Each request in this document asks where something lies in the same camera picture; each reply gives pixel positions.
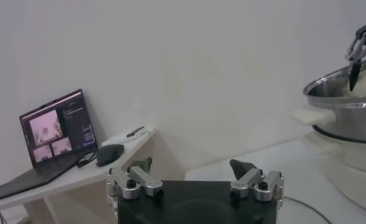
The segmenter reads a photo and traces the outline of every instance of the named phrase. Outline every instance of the laptop screen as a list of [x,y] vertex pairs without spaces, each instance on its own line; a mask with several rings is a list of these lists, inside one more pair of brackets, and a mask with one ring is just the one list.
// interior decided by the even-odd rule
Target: laptop screen
[[97,148],[80,89],[19,118],[33,166],[79,150]]

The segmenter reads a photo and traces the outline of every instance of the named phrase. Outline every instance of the screw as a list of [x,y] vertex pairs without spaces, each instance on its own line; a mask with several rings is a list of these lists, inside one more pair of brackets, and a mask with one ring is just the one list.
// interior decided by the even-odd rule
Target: screw
[[135,188],[136,187],[136,182],[134,180],[128,180],[126,182],[126,187],[127,188]]
[[258,188],[259,188],[260,190],[266,190],[266,189],[268,189],[268,184],[267,184],[267,182],[264,182],[264,181],[260,182],[260,183],[258,184]]

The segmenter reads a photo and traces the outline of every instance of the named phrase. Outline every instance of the computer mouse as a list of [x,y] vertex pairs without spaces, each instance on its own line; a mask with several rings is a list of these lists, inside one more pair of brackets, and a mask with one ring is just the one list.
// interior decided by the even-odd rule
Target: computer mouse
[[121,157],[125,147],[120,144],[106,145],[97,150],[97,166],[105,166]]

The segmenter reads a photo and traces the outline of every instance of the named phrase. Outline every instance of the cable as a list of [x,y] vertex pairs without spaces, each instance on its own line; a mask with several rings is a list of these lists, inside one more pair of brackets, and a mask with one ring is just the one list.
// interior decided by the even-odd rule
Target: cable
[[294,201],[296,203],[299,203],[301,205],[304,205],[306,206],[307,208],[313,210],[315,213],[317,213],[319,216],[321,216],[321,218],[323,218],[328,224],[333,224],[333,222],[331,222],[324,214],[322,214],[320,211],[318,211],[316,208],[314,208],[313,206],[303,202],[303,201],[300,201],[298,199],[294,199],[294,198],[291,198],[291,197],[287,197],[285,196],[285,199],[288,199],[290,201]]
[[7,224],[6,219],[3,217],[2,213],[0,212],[1,224]]

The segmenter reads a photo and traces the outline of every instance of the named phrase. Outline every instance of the white table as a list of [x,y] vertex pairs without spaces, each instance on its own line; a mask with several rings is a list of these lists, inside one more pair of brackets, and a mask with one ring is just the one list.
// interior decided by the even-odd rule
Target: white table
[[144,145],[144,143],[147,142],[147,140],[152,137],[152,135],[153,130],[149,130],[139,138],[124,143],[123,145],[125,146],[125,151],[117,161],[114,161],[111,164],[103,167],[97,167],[95,165],[95,160],[80,169],[78,167],[71,168],[49,184],[7,198],[3,198],[0,200],[0,210],[43,198],[52,217],[54,218],[55,223],[59,223],[54,207],[49,200],[49,196],[104,180],[106,173],[110,168],[122,167],[137,151],[140,150],[140,148]]
[[[326,158],[313,154],[305,139],[289,141],[234,159],[254,163],[265,172],[280,170],[285,177],[285,195],[315,207],[333,223],[366,224],[366,210],[344,197],[323,175],[320,163]],[[235,180],[229,159],[186,173],[186,180]],[[312,210],[285,200],[279,210],[279,223],[326,223]]]

